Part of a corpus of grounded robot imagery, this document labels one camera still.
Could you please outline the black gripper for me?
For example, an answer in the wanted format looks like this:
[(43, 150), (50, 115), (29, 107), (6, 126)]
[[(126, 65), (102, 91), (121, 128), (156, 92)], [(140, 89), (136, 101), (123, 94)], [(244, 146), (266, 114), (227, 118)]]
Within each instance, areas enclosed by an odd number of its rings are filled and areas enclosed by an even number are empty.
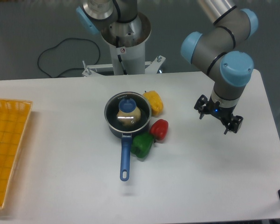
[(205, 95), (201, 95), (195, 103), (194, 109), (198, 111), (199, 119), (202, 119), (205, 114), (210, 114), (215, 118), (221, 120), (225, 126), (224, 134), (228, 132), (237, 133), (241, 128), (243, 117), (236, 115), (233, 116), (233, 107), (221, 107), (220, 103), (214, 102), (212, 97), (208, 101)]

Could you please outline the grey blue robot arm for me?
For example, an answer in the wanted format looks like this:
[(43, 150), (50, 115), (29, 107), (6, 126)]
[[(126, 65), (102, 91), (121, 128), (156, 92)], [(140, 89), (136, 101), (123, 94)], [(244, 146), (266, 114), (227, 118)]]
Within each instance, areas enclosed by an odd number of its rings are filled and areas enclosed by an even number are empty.
[[(181, 45), (181, 55), (214, 81), (210, 98), (201, 96), (195, 109), (200, 116), (210, 114), (227, 132), (236, 133), (243, 118), (233, 110), (250, 81), (254, 63), (235, 48), (255, 33), (258, 18), (249, 9), (239, 9), (231, 0), (201, 0), (214, 30), (207, 35), (189, 34)], [(115, 75), (143, 74), (145, 43), (151, 34), (148, 18), (138, 11), (135, 0), (86, 0), (76, 13), (92, 34), (101, 34), (109, 45)]]

